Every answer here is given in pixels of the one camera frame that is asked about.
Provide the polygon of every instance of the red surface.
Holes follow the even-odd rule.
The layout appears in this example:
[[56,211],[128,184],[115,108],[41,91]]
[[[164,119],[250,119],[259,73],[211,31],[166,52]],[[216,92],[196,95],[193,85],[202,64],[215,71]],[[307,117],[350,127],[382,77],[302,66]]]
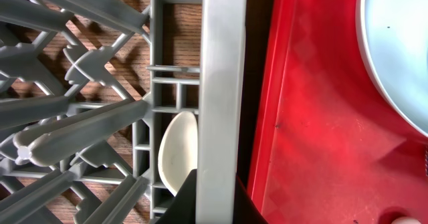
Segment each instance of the red surface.
[[425,141],[381,98],[356,0],[275,0],[248,192],[270,223],[428,223]]

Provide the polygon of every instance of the black object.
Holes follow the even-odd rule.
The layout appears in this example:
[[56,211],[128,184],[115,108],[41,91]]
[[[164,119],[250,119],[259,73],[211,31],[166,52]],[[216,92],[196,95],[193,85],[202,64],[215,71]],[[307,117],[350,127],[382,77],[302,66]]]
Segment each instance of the black object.
[[[156,224],[194,224],[196,210],[197,170],[192,170],[181,186],[173,203]],[[236,177],[235,204],[233,206],[233,223],[268,223],[255,208],[245,192],[242,182]]]

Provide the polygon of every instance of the white oval object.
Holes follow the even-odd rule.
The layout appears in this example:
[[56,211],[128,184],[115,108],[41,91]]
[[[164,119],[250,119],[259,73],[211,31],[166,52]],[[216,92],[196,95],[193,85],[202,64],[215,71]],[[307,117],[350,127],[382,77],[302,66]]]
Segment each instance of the white oval object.
[[198,126],[195,115],[181,112],[165,131],[158,156],[160,179],[174,196],[190,171],[197,168],[197,158]]
[[361,56],[385,100],[428,136],[428,0],[358,0]]
[[418,220],[410,217],[400,217],[391,224],[421,224]]

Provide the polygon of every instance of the gray plastic dish rack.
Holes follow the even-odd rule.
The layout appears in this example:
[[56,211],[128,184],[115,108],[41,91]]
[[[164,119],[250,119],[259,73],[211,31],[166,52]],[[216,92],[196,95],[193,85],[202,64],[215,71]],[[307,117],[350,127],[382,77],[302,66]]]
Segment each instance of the gray plastic dish rack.
[[[62,10],[49,9],[41,0],[0,0],[0,93],[19,78],[35,82],[46,94],[0,99],[0,183],[12,193],[0,202],[0,223],[61,223],[45,205],[67,189],[81,198],[75,223],[121,223],[143,193],[150,199],[150,219],[155,222],[172,201],[172,197],[163,198],[168,190],[157,169],[161,115],[185,110],[199,117],[196,221],[230,223],[246,0],[150,0],[142,13],[121,0],[43,1]],[[200,68],[162,65],[164,3],[203,3]],[[111,46],[88,51],[66,27],[75,14],[122,34]],[[150,34],[142,28],[148,20]],[[41,33],[33,43],[20,43],[5,23]],[[72,85],[69,90],[37,59],[57,34],[69,42],[64,49],[72,63],[65,76]],[[138,101],[104,67],[134,34],[142,35],[150,46],[150,92]],[[161,78],[157,72],[200,73],[201,80]],[[75,102],[74,97],[89,81],[111,86],[123,100],[113,104]],[[177,86],[175,107],[162,106],[163,84]],[[201,85],[199,109],[185,108],[187,85]],[[106,142],[130,124],[132,167]],[[102,166],[117,169],[99,168]],[[24,187],[17,177],[38,180]],[[118,186],[102,203],[82,181]]]

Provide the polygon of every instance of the wooden surface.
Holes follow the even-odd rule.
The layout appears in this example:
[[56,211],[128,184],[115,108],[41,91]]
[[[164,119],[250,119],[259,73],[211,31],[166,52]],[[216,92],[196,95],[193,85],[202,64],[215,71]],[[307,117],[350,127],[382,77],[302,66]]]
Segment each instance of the wooden surface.
[[[138,11],[142,11],[150,0],[123,0]],[[241,134],[238,158],[238,175],[246,183],[249,158],[253,142],[253,130],[257,118],[260,86],[263,76],[264,56],[270,26],[272,0],[248,0],[247,8],[247,51],[244,70],[243,103],[241,114]],[[177,66],[198,66],[201,44],[201,6],[200,5],[165,5],[163,32],[163,64]],[[83,17],[76,16],[68,22],[68,27],[81,39],[88,49],[98,49],[102,45],[111,45],[120,35],[118,31],[98,25]],[[9,28],[21,41],[31,42],[38,32],[17,26]],[[55,75],[65,88],[70,86],[64,76],[70,67],[62,49],[67,41],[58,34],[39,56],[41,62]],[[149,47],[138,35],[134,37],[107,63],[106,68],[114,74],[119,82],[134,96],[141,98],[149,91]],[[164,77],[198,78],[198,74],[163,73]],[[187,106],[197,106],[198,87],[187,89]],[[42,96],[41,90],[34,84],[17,80],[8,94],[14,98]],[[116,102],[121,98],[112,88],[90,82],[77,97],[78,101]],[[175,103],[174,86],[163,88],[163,104]],[[132,148],[130,127],[118,131],[108,139],[109,144],[132,166]],[[35,179],[20,179],[29,185]],[[92,192],[105,201],[116,185],[85,183]],[[75,206],[80,199],[70,190],[51,201],[47,207],[64,223],[73,223]],[[148,223],[149,202],[142,197],[131,210],[125,223]]]

